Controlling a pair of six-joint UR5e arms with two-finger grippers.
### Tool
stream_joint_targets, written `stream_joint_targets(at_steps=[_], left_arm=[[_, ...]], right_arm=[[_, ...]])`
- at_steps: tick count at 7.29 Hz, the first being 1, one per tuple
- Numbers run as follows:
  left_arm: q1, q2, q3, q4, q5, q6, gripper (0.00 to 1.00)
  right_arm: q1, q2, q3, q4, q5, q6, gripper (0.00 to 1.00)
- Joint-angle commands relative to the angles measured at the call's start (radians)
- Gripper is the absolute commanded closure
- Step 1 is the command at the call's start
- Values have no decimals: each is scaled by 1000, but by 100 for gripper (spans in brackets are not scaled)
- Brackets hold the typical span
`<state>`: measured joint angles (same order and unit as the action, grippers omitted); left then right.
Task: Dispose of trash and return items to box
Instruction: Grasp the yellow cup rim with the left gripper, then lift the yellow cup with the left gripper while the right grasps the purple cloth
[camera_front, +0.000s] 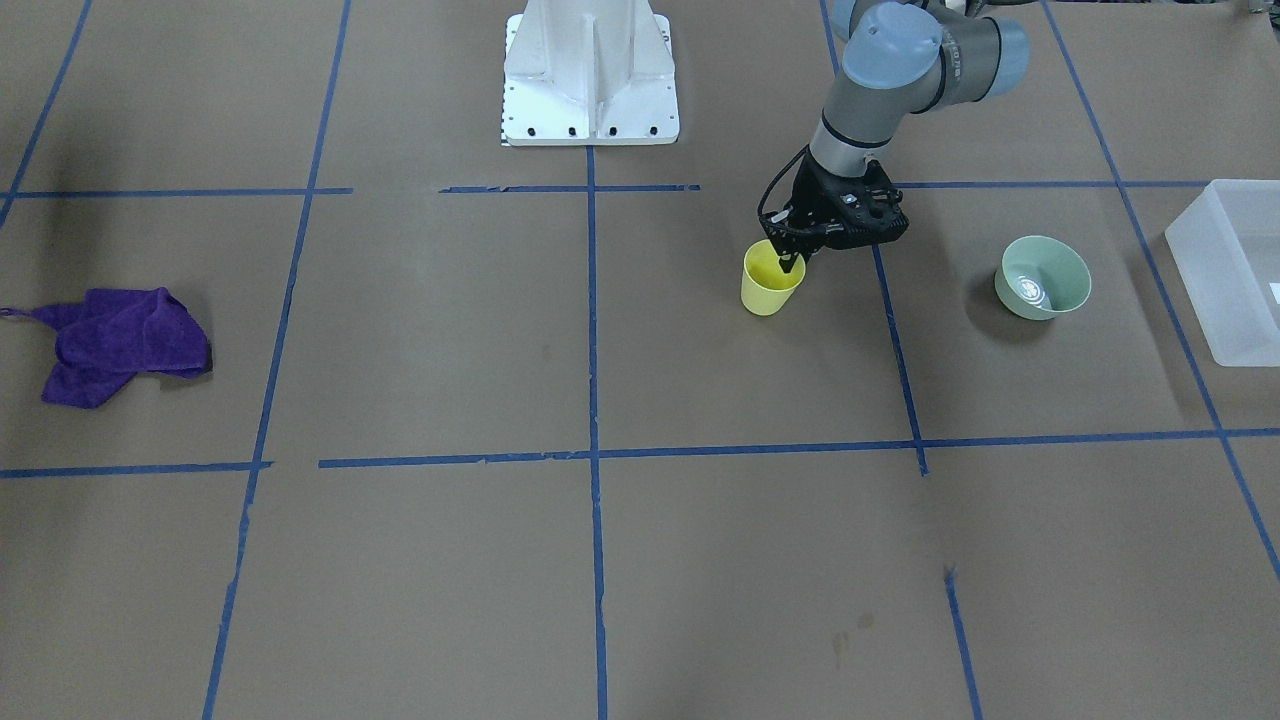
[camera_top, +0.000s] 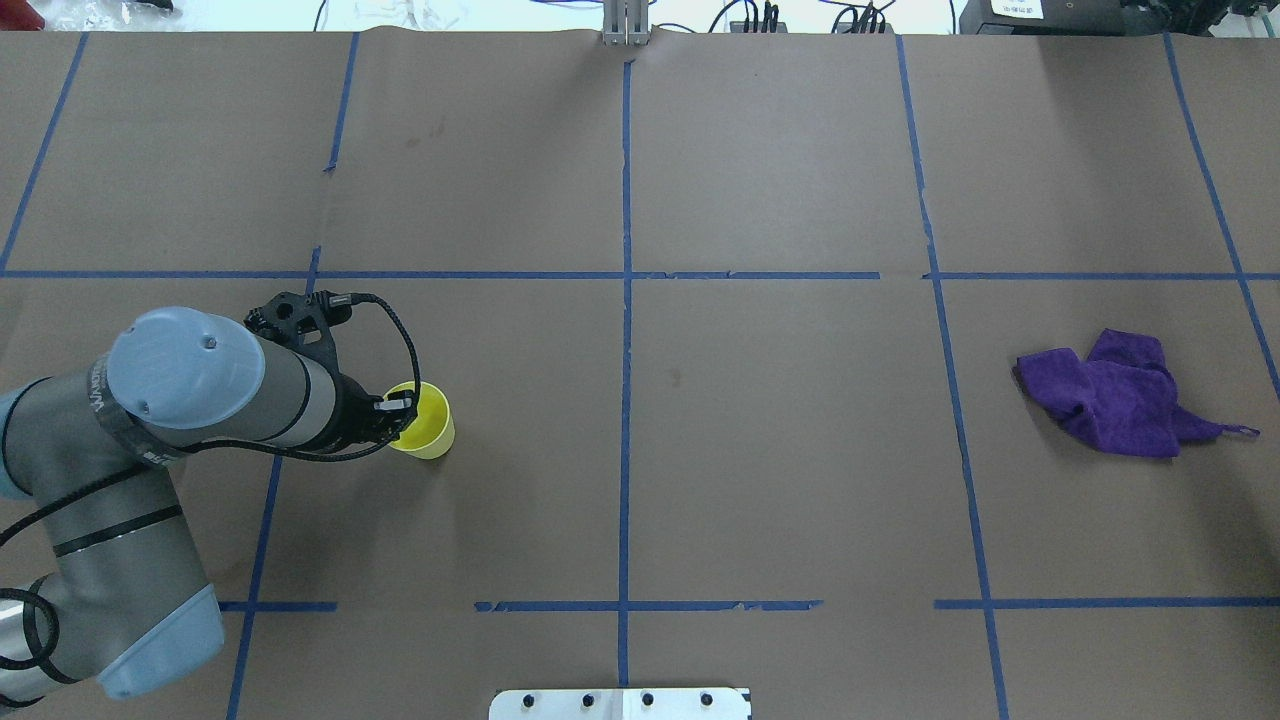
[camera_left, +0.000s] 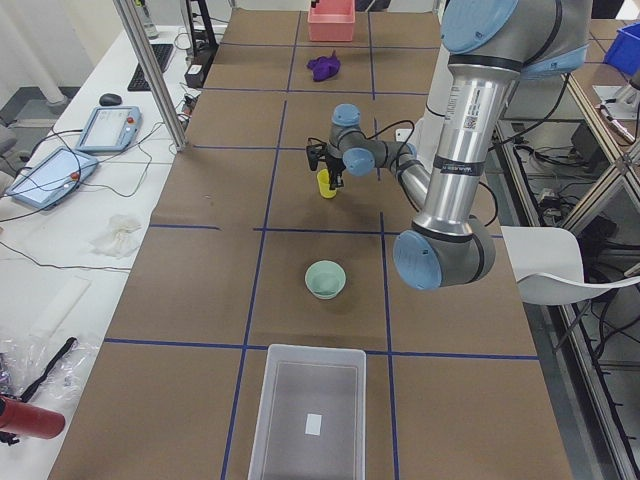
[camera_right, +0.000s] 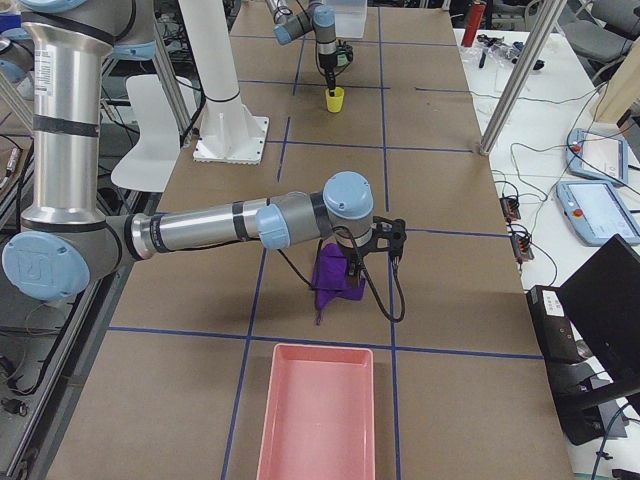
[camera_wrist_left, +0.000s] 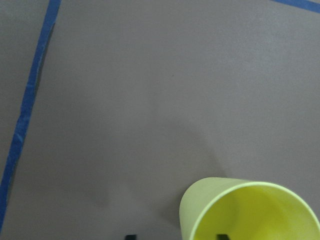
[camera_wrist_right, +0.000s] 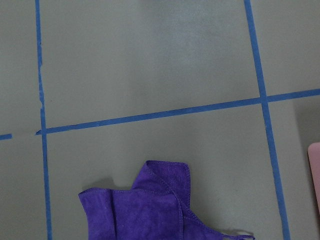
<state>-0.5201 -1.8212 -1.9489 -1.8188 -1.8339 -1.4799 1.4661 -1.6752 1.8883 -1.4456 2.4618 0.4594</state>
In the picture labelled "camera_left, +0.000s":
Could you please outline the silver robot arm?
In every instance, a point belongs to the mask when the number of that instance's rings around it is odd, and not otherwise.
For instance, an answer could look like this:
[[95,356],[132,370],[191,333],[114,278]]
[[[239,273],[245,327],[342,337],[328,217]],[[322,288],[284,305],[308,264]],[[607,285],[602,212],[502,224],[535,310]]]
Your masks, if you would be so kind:
[[331,188],[342,173],[388,169],[419,210],[395,240],[401,279],[417,290],[473,283],[492,268],[495,247],[471,213],[494,127],[520,79],[567,74],[585,61],[589,1],[451,1],[441,39],[452,86],[432,166],[405,142],[368,138],[360,112],[338,105],[327,142],[309,146],[325,161]]

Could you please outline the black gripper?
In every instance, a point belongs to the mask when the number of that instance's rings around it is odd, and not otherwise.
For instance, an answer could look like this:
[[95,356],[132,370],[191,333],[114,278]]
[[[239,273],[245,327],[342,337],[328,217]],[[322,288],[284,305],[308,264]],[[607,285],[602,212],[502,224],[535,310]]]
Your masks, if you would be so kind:
[[326,165],[329,171],[329,189],[337,190],[344,187],[342,179],[342,172],[344,171],[344,164],[341,158],[336,158],[332,155],[326,156]]

